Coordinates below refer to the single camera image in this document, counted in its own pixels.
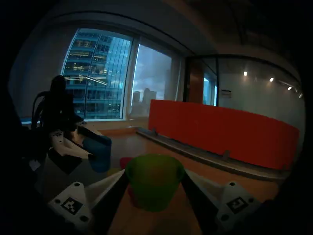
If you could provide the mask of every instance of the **plastic cup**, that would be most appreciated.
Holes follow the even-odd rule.
[[[138,206],[150,212],[167,208],[184,173],[177,159],[158,154],[135,157],[126,166]]]

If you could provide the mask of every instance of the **glass building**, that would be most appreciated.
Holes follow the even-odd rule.
[[[79,29],[63,66],[67,91],[84,119],[122,118],[132,38],[108,31]]]

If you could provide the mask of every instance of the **wall sign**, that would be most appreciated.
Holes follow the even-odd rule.
[[[221,90],[221,96],[230,99],[232,97],[232,91],[231,90]]]

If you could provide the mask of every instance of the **lit office window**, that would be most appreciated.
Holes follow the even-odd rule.
[[[131,117],[149,116],[152,99],[175,100],[178,86],[176,67],[179,65],[175,56],[139,45],[131,91]]]
[[[122,118],[132,38],[108,31],[79,29],[62,75],[84,119]]]

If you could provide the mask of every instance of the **orange partition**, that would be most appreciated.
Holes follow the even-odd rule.
[[[149,129],[217,154],[230,151],[239,161],[288,169],[299,130],[282,121],[231,108],[151,100]]]

